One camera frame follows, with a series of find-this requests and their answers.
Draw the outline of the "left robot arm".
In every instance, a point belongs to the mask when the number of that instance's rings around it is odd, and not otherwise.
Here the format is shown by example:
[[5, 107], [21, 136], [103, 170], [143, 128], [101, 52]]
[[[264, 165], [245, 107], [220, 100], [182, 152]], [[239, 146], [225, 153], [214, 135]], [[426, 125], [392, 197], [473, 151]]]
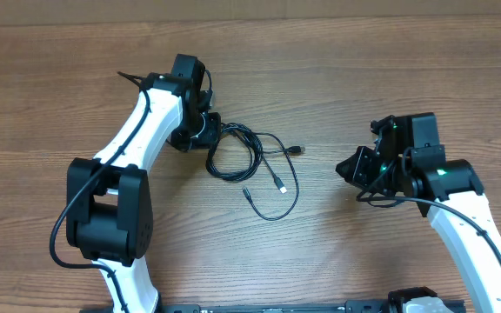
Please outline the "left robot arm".
[[194, 56], [179, 54], [169, 73], [129, 75], [137, 104], [114, 138], [91, 159], [67, 170], [67, 204], [57, 226], [80, 250], [82, 269], [97, 269], [112, 298], [109, 312], [157, 312], [160, 295], [145, 253], [153, 233], [149, 173], [166, 143], [180, 151], [208, 149], [221, 117], [211, 112], [210, 78]]

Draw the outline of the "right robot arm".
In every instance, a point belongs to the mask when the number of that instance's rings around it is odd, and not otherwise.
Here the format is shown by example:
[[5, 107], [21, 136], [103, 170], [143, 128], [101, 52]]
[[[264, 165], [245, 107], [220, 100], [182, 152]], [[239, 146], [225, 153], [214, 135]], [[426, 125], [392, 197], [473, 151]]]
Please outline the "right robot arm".
[[371, 121], [375, 146], [360, 146], [336, 172], [357, 201], [392, 208], [415, 203], [450, 252], [478, 312], [501, 312], [501, 236], [471, 164], [447, 160], [435, 114]]

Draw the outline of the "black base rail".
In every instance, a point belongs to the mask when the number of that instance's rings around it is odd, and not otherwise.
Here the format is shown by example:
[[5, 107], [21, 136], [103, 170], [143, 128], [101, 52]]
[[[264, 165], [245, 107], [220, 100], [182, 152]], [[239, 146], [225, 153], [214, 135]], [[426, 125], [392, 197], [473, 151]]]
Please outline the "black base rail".
[[378, 313], [390, 312], [386, 300], [348, 300], [336, 304], [302, 305], [237, 305], [208, 306], [197, 304], [161, 305], [157, 312], [164, 313]]

